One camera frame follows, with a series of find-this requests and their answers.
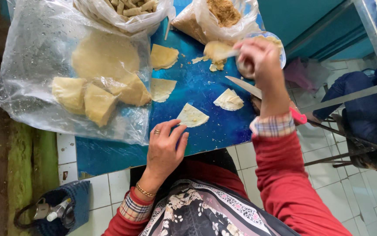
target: hand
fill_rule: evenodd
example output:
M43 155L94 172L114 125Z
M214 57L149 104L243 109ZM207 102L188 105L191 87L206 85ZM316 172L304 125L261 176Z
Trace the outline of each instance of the hand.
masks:
M239 50L238 62L250 67L258 88L266 90L274 86L284 86L284 76L280 68L280 49L276 44L258 38L237 42L234 49Z
M237 42L238 61L253 70L255 86L263 91L261 117L282 115L289 112L289 95L280 68L280 50L272 42L250 38Z
M171 128L180 122L181 120L175 119L166 121L157 124L151 131L146 169L139 180L139 186L149 193L156 193L165 179L177 168L184 158L188 132L185 132L182 136L181 134L187 126L180 125L170 134ZM155 134L154 130L160 130L161 133ZM143 200L149 200L147 196L139 191L136 191L136 195Z

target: gold bracelet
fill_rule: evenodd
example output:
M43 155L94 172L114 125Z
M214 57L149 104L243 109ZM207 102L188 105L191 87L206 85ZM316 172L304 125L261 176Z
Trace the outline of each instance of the gold bracelet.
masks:
M151 193L148 193L147 191L143 190L143 189L139 186L139 181L136 183L136 188L137 188L141 193L143 193L143 194L146 195L146 196L149 196L149 197L154 197L154 196L156 196L156 193L151 194Z

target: woman's left hand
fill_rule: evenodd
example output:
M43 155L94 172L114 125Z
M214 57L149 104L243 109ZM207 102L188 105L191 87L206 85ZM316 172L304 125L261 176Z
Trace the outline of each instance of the woman's left hand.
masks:
M151 131L146 169L139 180L139 186L149 193L156 193L184 158L188 132L181 134L187 126L180 125L171 132L171 128L180 122L181 120L176 119L166 121L157 124Z

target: blue jeans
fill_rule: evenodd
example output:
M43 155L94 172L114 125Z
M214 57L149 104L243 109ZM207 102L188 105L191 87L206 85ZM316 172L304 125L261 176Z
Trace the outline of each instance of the blue jeans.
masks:
M351 94L374 86L374 78L363 72L351 72L339 77L321 102ZM315 110L313 115L325 120L341 104ZM344 103L342 116L347 120L351 131L362 139L377 144L377 94L361 97Z

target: white bottle cap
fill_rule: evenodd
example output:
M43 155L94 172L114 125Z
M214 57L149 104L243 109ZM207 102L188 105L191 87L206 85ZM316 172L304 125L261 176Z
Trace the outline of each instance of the white bottle cap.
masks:
M50 214L47 215L46 219L51 222L53 221L55 218L57 218L57 213L56 212L50 212Z

